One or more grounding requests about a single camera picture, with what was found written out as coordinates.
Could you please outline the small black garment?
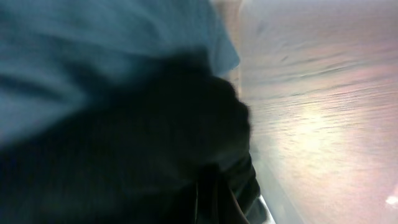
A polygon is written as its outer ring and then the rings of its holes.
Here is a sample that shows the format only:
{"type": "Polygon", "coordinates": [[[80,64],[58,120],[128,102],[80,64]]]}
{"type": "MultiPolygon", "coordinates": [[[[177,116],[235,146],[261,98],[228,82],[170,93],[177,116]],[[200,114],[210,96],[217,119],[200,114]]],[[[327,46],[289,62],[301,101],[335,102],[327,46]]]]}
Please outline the small black garment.
{"type": "Polygon", "coordinates": [[[249,109],[202,49],[1,148],[2,223],[239,223],[259,203],[249,109]]]}

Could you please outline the blue shirt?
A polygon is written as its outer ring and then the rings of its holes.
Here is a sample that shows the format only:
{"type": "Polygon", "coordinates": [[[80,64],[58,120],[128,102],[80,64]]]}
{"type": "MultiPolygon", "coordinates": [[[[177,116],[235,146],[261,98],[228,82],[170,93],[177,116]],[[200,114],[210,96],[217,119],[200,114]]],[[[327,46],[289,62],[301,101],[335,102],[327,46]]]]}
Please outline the blue shirt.
{"type": "Polygon", "coordinates": [[[149,61],[205,50],[224,76],[239,63],[211,1],[2,0],[1,144],[30,136],[109,91],[149,61]]]}

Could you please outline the clear plastic storage bin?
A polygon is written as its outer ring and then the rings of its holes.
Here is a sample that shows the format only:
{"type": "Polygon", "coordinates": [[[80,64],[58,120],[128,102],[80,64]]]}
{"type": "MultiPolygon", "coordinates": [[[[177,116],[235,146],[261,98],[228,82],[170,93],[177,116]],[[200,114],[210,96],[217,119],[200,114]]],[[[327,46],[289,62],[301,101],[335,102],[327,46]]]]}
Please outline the clear plastic storage bin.
{"type": "Polygon", "coordinates": [[[238,95],[251,109],[251,156],[256,169],[257,180],[261,188],[259,200],[267,210],[267,223],[304,224],[302,217],[296,211],[286,192],[280,185],[274,171],[271,169],[271,150],[275,144],[271,137],[260,130],[258,104],[254,94],[249,91],[249,75],[245,66],[248,64],[249,51],[257,45],[251,44],[248,32],[254,29],[252,2],[245,0],[211,0],[220,14],[229,32],[234,47],[239,55],[240,63],[229,73],[229,79],[235,85],[238,95]]]}

